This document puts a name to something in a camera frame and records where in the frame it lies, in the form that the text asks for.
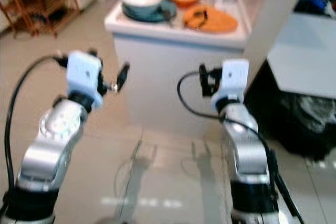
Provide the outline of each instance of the white table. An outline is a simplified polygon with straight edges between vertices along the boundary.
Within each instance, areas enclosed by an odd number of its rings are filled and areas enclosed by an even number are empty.
[[[281,91],[336,99],[336,20],[292,14],[268,55]]]

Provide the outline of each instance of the countertop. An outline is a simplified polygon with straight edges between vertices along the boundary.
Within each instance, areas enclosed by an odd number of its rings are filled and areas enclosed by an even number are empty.
[[[178,9],[172,20],[173,27],[168,23],[145,23],[127,18],[121,9],[121,2],[111,10],[104,20],[106,30],[113,34],[149,37],[177,42],[189,42],[199,45],[243,49],[250,34],[250,26],[241,0],[228,3],[222,10],[238,20],[235,32],[225,34],[208,34],[185,28],[183,26],[184,9]]]

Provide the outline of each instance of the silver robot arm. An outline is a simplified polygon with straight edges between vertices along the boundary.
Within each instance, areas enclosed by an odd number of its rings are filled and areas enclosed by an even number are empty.
[[[255,119],[241,103],[225,106],[221,116],[258,131]],[[233,224],[278,224],[276,192],[271,186],[266,151],[258,137],[245,127],[223,121],[233,209]]]
[[[231,184],[233,224],[278,224],[278,203],[275,184],[291,214],[303,220],[293,203],[277,166],[276,155],[258,134],[258,124],[243,104],[247,84],[248,61],[226,60],[222,68],[208,72],[200,65],[202,96],[211,97],[211,104],[219,116],[200,113],[191,109],[183,100],[180,85],[183,79],[194,75],[186,74],[177,85],[183,105],[192,113],[222,123],[228,148],[228,166]],[[208,79],[215,80],[209,84]]]
[[[26,151],[16,185],[1,224],[50,224],[54,206],[66,175],[71,152],[83,134],[92,109],[100,107],[107,90],[117,93],[129,65],[120,71],[117,83],[108,85],[101,75],[96,53],[73,51],[68,56],[68,97],[58,99],[40,119],[38,133]]]

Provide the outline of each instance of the white counter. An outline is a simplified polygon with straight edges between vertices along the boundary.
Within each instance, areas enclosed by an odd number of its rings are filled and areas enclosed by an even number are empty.
[[[279,89],[336,99],[336,20],[292,14],[268,55]]]
[[[109,13],[104,23],[106,30],[118,34],[243,49],[248,39],[250,25],[242,2],[238,0],[232,4],[226,4],[223,10],[238,21],[238,28],[233,33],[207,34],[184,28],[184,9],[178,9],[176,17],[172,20],[173,28],[167,23],[138,22],[127,18],[122,13],[121,2]]]

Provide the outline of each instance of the wooden rack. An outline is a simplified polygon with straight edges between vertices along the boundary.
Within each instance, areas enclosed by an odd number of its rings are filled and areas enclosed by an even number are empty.
[[[24,28],[32,35],[57,33],[69,21],[79,15],[77,0],[72,0],[71,7],[65,0],[11,0],[7,4],[0,3],[0,9],[9,20],[14,36],[19,29]],[[10,12],[15,12],[16,18],[11,18]]]

